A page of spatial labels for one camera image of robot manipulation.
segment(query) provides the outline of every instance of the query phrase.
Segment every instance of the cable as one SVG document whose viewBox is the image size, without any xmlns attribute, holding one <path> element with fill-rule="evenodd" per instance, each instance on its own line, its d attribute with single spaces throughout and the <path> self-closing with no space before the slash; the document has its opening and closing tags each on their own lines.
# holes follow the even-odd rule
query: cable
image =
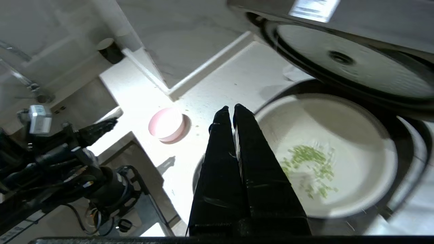
<svg viewBox="0 0 434 244">
<path fill-rule="evenodd" d="M 90 232 L 90 231 L 86 230 L 86 228 L 84 227 L 84 225 L 83 225 L 83 223 L 81 221 L 80 215 L 77 212 L 76 208 L 73 207 L 70 204 L 63 204 L 63 205 L 69 207 L 74 212 L 75 216 L 77 217 L 77 221 L 79 222 L 80 228 L 83 230 L 83 232 L 85 234 L 87 234 L 87 235 L 93 235 L 96 232 L 98 232 L 99 228 L 101 227 L 101 213 L 99 211 L 98 211 L 98 223 L 96 224 L 96 229 L 94 231 Z"/>
<path fill-rule="evenodd" d="M 56 183 L 56 184 L 52 184 L 52 185 L 44 185 L 44 186 L 39 186 L 39 187 L 33 187 L 27 190 L 19 190 L 16 192 L 17 195 L 22 195 L 24 193 L 28 193 L 30 191 L 35 191 L 35 190 L 46 190 L 48 188 L 56 188 L 56 187 L 60 187 L 63 185 L 63 182 L 60 183 Z"/>
<path fill-rule="evenodd" d="M 110 229 L 108 229 L 107 233 L 105 233 L 103 235 L 99 235 L 99 236 L 106 236 L 106 235 L 108 235 L 113 230 L 114 226 L 115 226 L 115 217 L 112 217 L 112 225 L 110 226 Z"/>
<path fill-rule="evenodd" d="M 95 214 L 95 211 L 98 211 L 98 209 L 97 208 L 93 208 L 93 209 L 91 209 L 90 210 L 90 214 L 88 215 L 88 213 L 89 213 L 89 208 L 86 210 L 86 212 L 84 213 L 84 221 L 86 222 L 86 224 L 88 225 L 88 226 L 90 226 L 90 227 L 95 227 L 95 225 L 93 225 L 93 224 L 90 224 L 89 223 L 89 221 L 88 221 L 88 219 L 89 219 L 89 217 L 92 217 L 94 214 Z"/>
</svg>

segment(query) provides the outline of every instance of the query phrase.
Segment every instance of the backsplash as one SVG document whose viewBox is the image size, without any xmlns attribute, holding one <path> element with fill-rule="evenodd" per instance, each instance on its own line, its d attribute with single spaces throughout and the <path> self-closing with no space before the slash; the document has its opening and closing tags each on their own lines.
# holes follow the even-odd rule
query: backsplash
<svg viewBox="0 0 434 244">
<path fill-rule="evenodd" d="M 248 30 L 226 0 L 117 0 L 173 87 Z"/>
<path fill-rule="evenodd" d="M 94 0 L 3 0 L 0 3 L 0 40 L 15 46 L 30 61 L 0 49 L 0 58 L 28 79 L 52 93 L 107 62 L 96 44 L 114 37 Z M 23 84 L 0 67 L 0 111 L 31 97 Z"/>
</svg>

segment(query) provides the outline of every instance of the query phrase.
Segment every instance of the white countertop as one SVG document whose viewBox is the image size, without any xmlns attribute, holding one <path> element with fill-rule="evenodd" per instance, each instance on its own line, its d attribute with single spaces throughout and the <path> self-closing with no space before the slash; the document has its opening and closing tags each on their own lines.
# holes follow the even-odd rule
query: white countertop
<svg viewBox="0 0 434 244">
<path fill-rule="evenodd" d="M 268 46 L 252 42 L 172 102 L 129 59 L 124 59 L 100 75 L 124 115 L 113 131 L 89 149 L 98 156 L 131 131 L 156 167 L 175 156 L 174 166 L 163 174 L 163 187 L 182 220 L 188 223 L 193 175 L 205 153 L 208 127 L 215 112 L 227 105 L 233 114 L 237 103 L 256 111 L 292 85 L 283 76 L 283 68 L 288 65 Z M 191 129 L 181 141 L 163 144 L 149 134 L 148 122 L 158 110 L 170 106 L 190 118 Z"/>
</svg>

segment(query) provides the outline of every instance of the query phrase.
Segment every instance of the wire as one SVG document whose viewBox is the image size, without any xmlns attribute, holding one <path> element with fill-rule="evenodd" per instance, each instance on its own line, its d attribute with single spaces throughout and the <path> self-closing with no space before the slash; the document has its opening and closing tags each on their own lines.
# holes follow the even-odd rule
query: wire
<svg viewBox="0 0 434 244">
<path fill-rule="evenodd" d="M 70 204 L 63 204 L 63 205 L 69 207 L 74 212 L 75 216 L 77 217 L 77 221 L 79 222 L 80 228 L 83 230 L 83 232 L 85 234 L 87 234 L 87 235 L 93 235 L 96 232 L 98 232 L 99 228 L 101 227 L 101 212 L 98 211 L 98 223 L 96 224 L 96 229 L 94 231 L 90 232 L 90 231 L 86 230 L 86 228 L 84 227 L 84 225 L 83 225 L 83 223 L 81 221 L 80 215 L 77 212 L 76 208 L 73 207 Z"/>
<path fill-rule="evenodd" d="M 91 209 L 90 210 L 90 214 L 88 215 L 88 213 L 89 213 L 89 208 L 86 210 L 86 212 L 84 213 L 84 221 L 86 222 L 86 224 L 88 225 L 88 226 L 90 226 L 90 227 L 95 227 L 95 225 L 93 225 L 93 224 L 90 224 L 89 223 L 89 217 L 92 217 L 93 218 L 93 215 L 95 214 L 95 211 L 98 211 L 98 209 L 97 208 L 93 208 L 93 209 Z"/>
<path fill-rule="evenodd" d="M 110 229 L 107 231 L 107 233 L 105 233 L 103 235 L 99 235 L 99 236 L 106 236 L 106 235 L 108 235 L 113 230 L 114 226 L 115 226 L 115 217 L 112 217 L 112 225 L 110 226 Z"/>
</svg>

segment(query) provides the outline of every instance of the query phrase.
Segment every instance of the pink container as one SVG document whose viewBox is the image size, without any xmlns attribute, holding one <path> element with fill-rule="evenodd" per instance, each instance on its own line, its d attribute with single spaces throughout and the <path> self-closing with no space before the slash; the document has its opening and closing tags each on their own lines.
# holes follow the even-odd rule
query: pink container
<svg viewBox="0 0 434 244">
<path fill-rule="evenodd" d="M 176 108 L 165 108 L 158 111 L 151 118 L 148 125 L 149 133 L 162 142 L 176 140 L 182 134 L 184 128 L 183 115 Z"/>
</svg>

